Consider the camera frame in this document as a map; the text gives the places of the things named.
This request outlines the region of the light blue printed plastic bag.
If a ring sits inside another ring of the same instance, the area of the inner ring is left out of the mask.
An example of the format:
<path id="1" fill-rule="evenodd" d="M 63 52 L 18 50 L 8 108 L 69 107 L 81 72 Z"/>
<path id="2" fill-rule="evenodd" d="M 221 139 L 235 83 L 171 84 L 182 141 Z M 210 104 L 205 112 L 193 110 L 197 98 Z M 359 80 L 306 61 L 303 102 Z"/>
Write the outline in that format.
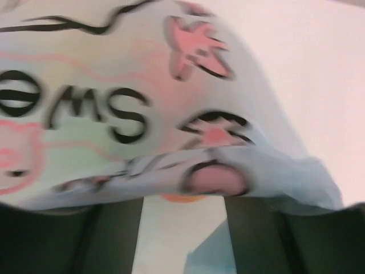
<path id="1" fill-rule="evenodd" d="M 1 2 L 1 205 L 142 199 L 131 273 L 236 273 L 225 198 L 343 206 L 219 17 L 188 1 Z"/>

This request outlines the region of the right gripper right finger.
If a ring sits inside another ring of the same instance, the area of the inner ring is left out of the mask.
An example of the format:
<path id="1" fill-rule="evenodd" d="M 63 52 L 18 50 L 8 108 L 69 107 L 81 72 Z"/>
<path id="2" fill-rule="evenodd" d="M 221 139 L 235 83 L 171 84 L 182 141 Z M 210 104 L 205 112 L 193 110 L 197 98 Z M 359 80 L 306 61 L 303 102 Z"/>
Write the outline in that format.
<path id="1" fill-rule="evenodd" d="M 295 215 L 225 198 L 238 273 L 364 273 L 364 204 Z"/>

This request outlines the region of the orange fake peach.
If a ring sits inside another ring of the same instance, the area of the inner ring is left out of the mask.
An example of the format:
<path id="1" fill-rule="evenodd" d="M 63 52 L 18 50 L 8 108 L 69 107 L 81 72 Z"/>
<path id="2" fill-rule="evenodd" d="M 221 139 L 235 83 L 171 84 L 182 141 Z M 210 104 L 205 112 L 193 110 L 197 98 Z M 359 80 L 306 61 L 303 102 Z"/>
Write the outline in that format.
<path id="1" fill-rule="evenodd" d="M 172 203 L 194 203 L 206 199 L 206 196 L 186 196 L 178 194 L 162 194 L 161 197 Z"/>

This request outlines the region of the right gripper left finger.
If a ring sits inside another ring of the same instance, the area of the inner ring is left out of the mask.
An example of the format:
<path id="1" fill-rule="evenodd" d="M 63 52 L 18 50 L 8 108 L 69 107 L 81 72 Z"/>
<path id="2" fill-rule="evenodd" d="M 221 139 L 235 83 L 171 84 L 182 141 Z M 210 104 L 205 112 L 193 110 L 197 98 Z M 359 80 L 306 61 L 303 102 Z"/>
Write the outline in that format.
<path id="1" fill-rule="evenodd" d="M 131 273 L 142 199 L 31 212 L 1 205 L 1 273 Z"/>

